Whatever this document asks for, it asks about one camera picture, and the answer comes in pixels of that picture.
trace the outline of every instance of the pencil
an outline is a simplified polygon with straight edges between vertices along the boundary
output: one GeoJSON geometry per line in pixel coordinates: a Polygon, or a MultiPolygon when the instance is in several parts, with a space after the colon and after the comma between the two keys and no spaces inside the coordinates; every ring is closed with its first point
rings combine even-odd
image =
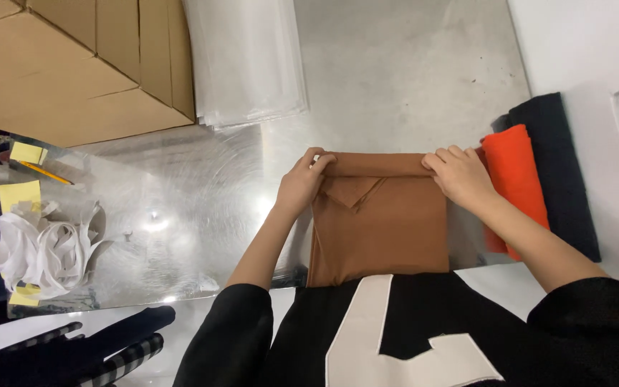
{"type": "Polygon", "coordinates": [[[70,182],[69,180],[66,180],[60,176],[57,176],[51,172],[47,172],[44,169],[40,168],[40,167],[35,167],[33,164],[30,164],[27,161],[19,161],[19,163],[25,165],[26,167],[34,170],[34,171],[38,171],[39,173],[42,173],[43,175],[49,176],[50,178],[53,178],[54,180],[58,180],[60,182],[62,182],[63,184],[69,184],[69,185],[73,185],[72,182],[70,182]]]}

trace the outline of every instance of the black sleeve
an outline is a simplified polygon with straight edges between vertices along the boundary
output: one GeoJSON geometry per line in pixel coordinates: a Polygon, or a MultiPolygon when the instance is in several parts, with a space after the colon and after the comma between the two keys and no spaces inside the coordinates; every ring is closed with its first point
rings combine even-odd
{"type": "Polygon", "coordinates": [[[527,323],[619,386],[619,281],[597,277],[561,286],[539,302],[527,323]]]}
{"type": "Polygon", "coordinates": [[[174,387],[253,383],[271,345],[273,322],[269,292],[228,286],[186,349],[174,387]]]}

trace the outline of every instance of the brown fabric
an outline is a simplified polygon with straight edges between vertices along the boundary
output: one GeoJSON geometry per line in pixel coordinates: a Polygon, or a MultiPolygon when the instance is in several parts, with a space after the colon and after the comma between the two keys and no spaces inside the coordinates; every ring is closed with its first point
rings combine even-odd
{"type": "Polygon", "coordinates": [[[334,153],[312,202],[307,286],[448,271],[446,198],[423,154],[334,153]]]}

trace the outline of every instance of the cardboard box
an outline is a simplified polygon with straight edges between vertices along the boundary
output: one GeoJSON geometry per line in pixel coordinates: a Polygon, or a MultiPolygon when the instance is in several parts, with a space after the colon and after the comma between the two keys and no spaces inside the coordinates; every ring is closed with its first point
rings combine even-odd
{"type": "Polygon", "coordinates": [[[195,121],[180,0],[0,0],[0,129],[70,147],[195,121]]]}

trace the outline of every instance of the metal table surface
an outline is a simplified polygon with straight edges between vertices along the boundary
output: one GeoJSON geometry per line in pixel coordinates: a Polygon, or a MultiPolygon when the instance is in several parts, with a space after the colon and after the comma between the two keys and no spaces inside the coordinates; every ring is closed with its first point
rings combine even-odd
{"type": "MultiPolygon", "coordinates": [[[[281,176],[308,146],[340,152],[430,152],[478,144],[490,122],[529,98],[505,0],[296,0],[310,113],[214,132],[192,125],[73,149],[51,147],[44,200],[77,216],[88,200],[107,242],[90,282],[14,317],[215,295],[270,210],[281,176]]],[[[481,224],[448,210],[453,268],[484,251],[481,224]]],[[[301,286],[311,214],[283,248],[273,287],[301,286]]]]}

